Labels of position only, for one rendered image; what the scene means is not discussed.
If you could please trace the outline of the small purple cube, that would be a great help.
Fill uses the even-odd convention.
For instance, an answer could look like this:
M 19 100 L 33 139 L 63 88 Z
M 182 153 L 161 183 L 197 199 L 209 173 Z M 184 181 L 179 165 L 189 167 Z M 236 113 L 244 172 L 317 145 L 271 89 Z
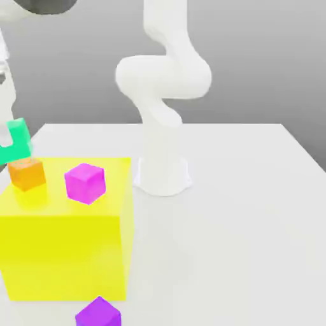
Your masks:
M 76 326 L 122 326 L 119 310 L 101 296 L 82 309 L 75 320 Z

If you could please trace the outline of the small orange cube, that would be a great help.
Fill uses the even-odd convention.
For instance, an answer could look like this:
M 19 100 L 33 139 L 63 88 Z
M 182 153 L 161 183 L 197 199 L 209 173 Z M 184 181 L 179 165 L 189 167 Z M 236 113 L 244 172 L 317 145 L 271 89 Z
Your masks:
M 11 182 L 22 191 L 28 191 L 46 183 L 42 161 L 35 158 L 25 158 L 9 162 L 7 168 Z

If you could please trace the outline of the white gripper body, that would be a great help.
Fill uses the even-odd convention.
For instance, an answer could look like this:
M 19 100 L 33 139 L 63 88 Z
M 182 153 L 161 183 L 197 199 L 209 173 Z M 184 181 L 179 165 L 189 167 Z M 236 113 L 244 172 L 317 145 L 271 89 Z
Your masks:
M 0 83 L 0 126 L 13 120 L 13 104 L 16 100 L 15 86 L 12 80 Z

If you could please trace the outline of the large yellow box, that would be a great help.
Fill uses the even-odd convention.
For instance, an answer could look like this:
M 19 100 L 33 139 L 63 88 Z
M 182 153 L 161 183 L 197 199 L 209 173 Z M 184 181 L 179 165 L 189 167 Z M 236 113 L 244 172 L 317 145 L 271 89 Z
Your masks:
M 68 198 L 64 174 L 86 162 L 104 169 L 92 204 Z M 0 273 L 13 301 L 123 301 L 134 237 L 131 159 L 45 157 L 46 183 L 0 193 Z

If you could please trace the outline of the small magenta cube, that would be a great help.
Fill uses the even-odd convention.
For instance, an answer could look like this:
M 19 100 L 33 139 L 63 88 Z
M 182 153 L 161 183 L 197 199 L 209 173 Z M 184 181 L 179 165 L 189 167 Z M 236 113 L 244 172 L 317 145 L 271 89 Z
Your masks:
M 92 204 L 106 192 L 104 169 L 81 163 L 64 174 L 67 196 L 84 204 Z

